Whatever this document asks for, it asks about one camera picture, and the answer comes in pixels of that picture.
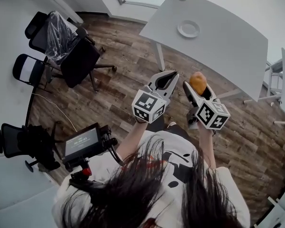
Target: black print on shirt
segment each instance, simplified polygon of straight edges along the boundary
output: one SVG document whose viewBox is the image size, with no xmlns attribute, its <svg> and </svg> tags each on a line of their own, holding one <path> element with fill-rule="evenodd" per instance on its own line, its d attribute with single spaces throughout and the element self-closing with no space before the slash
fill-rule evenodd
<svg viewBox="0 0 285 228">
<path fill-rule="evenodd" d="M 182 158 L 186 163 L 189 163 L 188 160 L 186 160 L 184 157 L 180 156 L 179 154 L 173 152 L 173 151 L 168 151 L 168 152 L 164 152 L 163 154 L 163 160 L 170 163 L 171 165 L 174 166 L 174 171 L 173 171 L 173 176 L 178 179 L 179 181 L 181 181 L 182 183 L 187 183 L 188 182 L 188 176 L 191 173 L 191 168 L 188 166 L 185 166 L 183 164 L 175 164 L 171 161 L 169 161 L 169 158 L 171 157 L 172 154 L 175 154 L 176 156 Z M 178 186 L 178 182 L 177 181 L 172 181 L 168 184 L 168 186 L 170 188 L 175 188 Z"/>
</svg>

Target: plastic wrap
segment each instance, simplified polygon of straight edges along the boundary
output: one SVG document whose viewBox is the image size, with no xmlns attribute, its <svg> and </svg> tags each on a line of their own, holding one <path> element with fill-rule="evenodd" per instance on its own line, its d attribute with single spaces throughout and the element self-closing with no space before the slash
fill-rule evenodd
<svg viewBox="0 0 285 228">
<path fill-rule="evenodd" d="M 57 11 L 50 12 L 47 24 L 48 42 L 45 54 L 60 65 L 80 41 L 76 33 L 77 27 L 66 21 Z"/>
</svg>

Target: monitor screen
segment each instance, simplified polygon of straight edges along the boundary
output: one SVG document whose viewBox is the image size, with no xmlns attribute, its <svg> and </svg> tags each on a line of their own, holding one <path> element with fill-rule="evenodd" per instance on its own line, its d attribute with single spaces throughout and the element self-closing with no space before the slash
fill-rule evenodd
<svg viewBox="0 0 285 228">
<path fill-rule="evenodd" d="M 98 137 L 97 137 L 97 130 L 96 128 L 93 128 L 85 133 L 82 133 L 66 142 L 66 154 L 65 156 L 68 156 L 70 154 L 73 154 L 79 150 L 82 150 L 86 147 L 91 146 L 94 143 L 97 143 Z"/>
</svg>

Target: white plate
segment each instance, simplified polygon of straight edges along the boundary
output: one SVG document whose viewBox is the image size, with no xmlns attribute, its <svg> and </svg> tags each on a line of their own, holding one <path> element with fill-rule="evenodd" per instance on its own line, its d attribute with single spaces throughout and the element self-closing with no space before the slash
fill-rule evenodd
<svg viewBox="0 0 285 228">
<path fill-rule="evenodd" d="M 195 38 L 200 33 L 200 27 L 197 23 L 191 20 L 184 20 L 177 25 L 177 30 L 184 36 L 188 38 Z"/>
</svg>

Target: office chair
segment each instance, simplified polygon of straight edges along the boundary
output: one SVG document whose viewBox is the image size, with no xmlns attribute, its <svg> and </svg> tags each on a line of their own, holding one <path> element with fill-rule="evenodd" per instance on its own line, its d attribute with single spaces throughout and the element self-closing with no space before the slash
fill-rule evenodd
<svg viewBox="0 0 285 228">
<path fill-rule="evenodd" d="M 32 69 L 32 71 L 30 73 L 29 80 L 28 81 L 24 81 L 24 80 L 20 79 L 20 76 L 21 76 L 21 72 L 22 72 L 23 66 L 26 63 L 26 60 L 28 59 L 28 57 L 34 59 L 36 62 L 35 62 L 34 66 L 33 66 L 33 69 Z M 41 77 L 43 75 L 43 72 L 44 72 L 44 69 L 45 69 L 45 65 L 51 67 L 51 69 L 49 67 L 46 67 L 47 82 L 46 82 L 44 88 L 41 88 L 41 87 L 39 87 L 39 85 L 42 85 L 40 83 L 40 80 L 41 80 Z M 14 64 L 14 67 L 13 67 L 13 76 L 14 76 L 14 78 L 16 80 L 19 80 L 19 81 L 21 81 L 23 83 L 26 83 L 26 84 L 28 84 L 30 86 L 33 86 L 35 88 L 39 88 L 41 90 L 44 90 L 46 92 L 52 93 L 52 92 L 46 90 L 47 84 L 52 81 L 53 77 L 63 78 L 62 75 L 60 75 L 60 74 L 52 73 L 54 68 L 55 67 L 53 67 L 49 63 L 43 62 L 43 61 L 41 61 L 41 60 L 39 60 L 37 58 L 31 57 L 31 56 L 26 55 L 26 54 L 21 54 L 21 55 L 19 55 L 17 57 L 17 59 L 15 61 L 15 64 Z"/>
<path fill-rule="evenodd" d="M 67 24 L 56 11 L 50 12 L 45 21 L 42 19 L 34 21 L 41 22 L 35 26 L 36 29 L 32 33 L 28 45 L 32 49 L 46 54 L 57 65 L 60 65 L 64 80 L 70 88 L 80 84 L 89 75 L 93 89 L 98 92 L 93 70 L 106 67 L 112 68 L 114 72 L 117 70 L 114 65 L 96 65 L 105 49 L 101 47 L 100 50 L 97 50 L 95 42 L 88 37 L 85 29 L 78 28 L 74 33 L 74 28 L 71 29 L 73 25 Z"/>
<path fill-rule="evenodd" d="M 29 127 L 22 126 L 22 128 L 2 124 L 0 130 L 0 153 L 4 153 L 6 158 L 12 158 L 18 155 L 29 155 L 36 158 L 36 161 L 28 163 L 25 161 L 27 168 L 33 172 L 32 166 L 41 163 L 48 170 L 52 171 L 60 167 L 60 164 L 55 161 L 53 151 L 58 157 L 61 156 L 55 143 L 62 143 L 62 141 L 55 140 L 55 122 L 51 135 L 47 133 L 42 126 Z"/>
</svg>

